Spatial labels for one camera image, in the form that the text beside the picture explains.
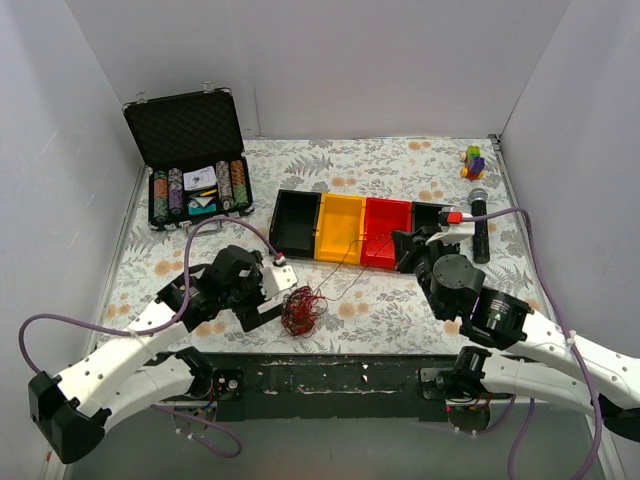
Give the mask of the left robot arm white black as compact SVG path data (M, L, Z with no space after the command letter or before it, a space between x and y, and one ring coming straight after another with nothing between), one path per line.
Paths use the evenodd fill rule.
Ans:
M207 401L221 375L194 347L167 348L223 311L250 332L279 317L263 304L295 287L284 258L264 263L257 251L231 245L210 264L192 266L157 294L125 329L55 375L36 374L28 384L30 416L64 464L88 455L121 421L152 405L186 396Z

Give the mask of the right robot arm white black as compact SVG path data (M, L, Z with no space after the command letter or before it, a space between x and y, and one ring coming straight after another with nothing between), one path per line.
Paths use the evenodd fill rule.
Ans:
M458 228L394 231L396 270L415 275L434 317L461 319L470 346L454 366L422 378L434 398L512 394L594 417L639 439L639 361L561 327L528 303L485 286L485 274L459 252Z

